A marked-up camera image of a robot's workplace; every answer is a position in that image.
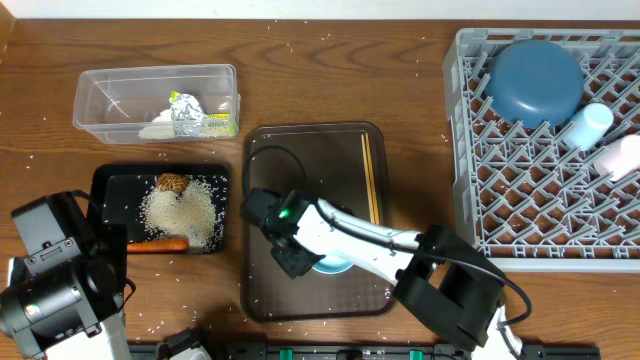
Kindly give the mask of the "clear plastic bin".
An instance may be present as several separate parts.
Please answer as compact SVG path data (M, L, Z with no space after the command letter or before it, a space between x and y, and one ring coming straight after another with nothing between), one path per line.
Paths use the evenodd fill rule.
M72 123L104 144L181 142L233 137L147 140L138 132L169 109L172 91L195 96L207 114L230 113L239 133L240 95L230 64L174 65L83 72Z

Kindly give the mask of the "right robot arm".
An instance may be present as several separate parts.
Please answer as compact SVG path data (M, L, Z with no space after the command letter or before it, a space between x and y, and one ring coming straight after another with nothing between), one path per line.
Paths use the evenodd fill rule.
M241 214L271 243L272 257L290 278L326 257L343 259L390 283L397 302L472 358L523 358L505 307L505 290L521 288L448 227L396 230L302 191L281 197L259 188L245 195Z

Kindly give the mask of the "dark brown serving tray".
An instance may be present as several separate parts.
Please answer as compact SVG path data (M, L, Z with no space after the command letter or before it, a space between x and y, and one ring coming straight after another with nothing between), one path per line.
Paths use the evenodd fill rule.
M262 127L250 133L244 153L255 159L249 187L280 195L307 187L318 197L369 218L361 136L369 134L380 222L389 222L384 139L373 124L336 123ZM261 231L243 229L244 264L241 304L257 322L285 322L331 317L376 316L394 305L391 286L353 265L337 275L313 270L291 279L270 254Z

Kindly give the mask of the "light blue bowl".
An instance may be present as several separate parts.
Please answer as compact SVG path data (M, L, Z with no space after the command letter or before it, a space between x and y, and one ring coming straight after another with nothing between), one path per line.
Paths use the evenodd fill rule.
M325 275L337 275L349 270L352 266L351 262L340 257L327 255L313 266L313 270Z

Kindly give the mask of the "brown dried mushroom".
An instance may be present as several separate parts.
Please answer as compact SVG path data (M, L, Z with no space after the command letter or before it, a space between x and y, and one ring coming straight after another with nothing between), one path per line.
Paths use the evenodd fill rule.
M191 179L185 175L164 173L157 178L155 187L161 192L173 192L179 194L187 189L190 181Z

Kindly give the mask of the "dark blue plate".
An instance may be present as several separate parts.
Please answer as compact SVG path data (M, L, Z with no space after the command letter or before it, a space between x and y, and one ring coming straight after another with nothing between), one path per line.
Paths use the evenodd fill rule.
M489 67L484 93L493 111L509 123L535 129L547 121L567 122L580 104L584 80L576 59L544 40L516 42L501 51Z

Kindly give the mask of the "light blue plastic cup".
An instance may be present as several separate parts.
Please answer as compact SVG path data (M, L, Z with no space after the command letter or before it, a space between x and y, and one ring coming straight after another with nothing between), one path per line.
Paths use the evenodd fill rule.
M564 142L580 151L590 150L612 126L613 112L604 104L590 103L572 118L573 127L564 138Z

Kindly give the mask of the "pile of rice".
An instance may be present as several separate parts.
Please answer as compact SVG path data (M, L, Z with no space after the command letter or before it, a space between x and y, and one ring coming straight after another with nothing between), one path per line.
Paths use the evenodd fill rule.
M226 216L226 190L203 178L179 193L153 187L138 209L145 240L184 238L191 253L219 250Z

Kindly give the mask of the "black waste tray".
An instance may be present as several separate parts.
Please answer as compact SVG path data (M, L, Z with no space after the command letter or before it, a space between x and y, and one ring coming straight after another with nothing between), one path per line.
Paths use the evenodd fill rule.
M160 164L122 163L99 167L93 176L91 197L102 206L102 211L89 210L92 222L106 226L123 225L127 228L129 243L141 243L146 233L140 222L138 209L145 194L155 187L157 178L164 173L188 176L190 179L203 178L226 190L226 214L230 179L227 169L219 164ZM224 228L218 253L224 248Z

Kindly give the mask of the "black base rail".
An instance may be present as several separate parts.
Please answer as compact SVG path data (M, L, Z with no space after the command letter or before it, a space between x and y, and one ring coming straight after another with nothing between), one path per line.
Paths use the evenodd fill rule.
M600 360L597 347L526 345L525 360ZM199 359L215 360L469 360L471 354L448 344L433 346L274 345L240 342L207 345Z

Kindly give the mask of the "orange carrot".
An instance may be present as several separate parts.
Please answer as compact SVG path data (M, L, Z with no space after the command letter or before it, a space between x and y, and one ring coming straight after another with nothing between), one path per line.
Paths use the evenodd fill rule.
M129 254L186 253L188 249L189 242L186 238L151 240L127 245L127 252Z

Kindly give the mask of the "white napkin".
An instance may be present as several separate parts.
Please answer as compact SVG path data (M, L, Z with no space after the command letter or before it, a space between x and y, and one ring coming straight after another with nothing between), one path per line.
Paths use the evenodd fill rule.
M148 125L138 132L138 136L147 140L166 140L175 137L172 112L165 109L159 113Z

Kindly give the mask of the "yellow green snack wrapper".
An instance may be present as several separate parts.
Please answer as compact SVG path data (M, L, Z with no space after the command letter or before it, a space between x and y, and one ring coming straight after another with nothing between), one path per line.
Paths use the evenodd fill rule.
M237 125L230 113L207 114L205 112L205 114L206 120L201 128L200 136L191 138L234 137L237 135Z

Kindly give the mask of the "aluminium foil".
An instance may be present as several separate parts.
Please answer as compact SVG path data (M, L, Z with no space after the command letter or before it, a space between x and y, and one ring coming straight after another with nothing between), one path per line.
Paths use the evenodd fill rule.
M190 94L172 91L169 102L175 135L199 137L206 114L197 98Z

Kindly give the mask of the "white plastic cup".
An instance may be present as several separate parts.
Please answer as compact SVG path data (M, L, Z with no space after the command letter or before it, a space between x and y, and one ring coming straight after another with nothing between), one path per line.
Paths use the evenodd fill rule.
M594 168L600 175L609 175L617 182L639 168L639 136L627 135L606 149L595 159Z

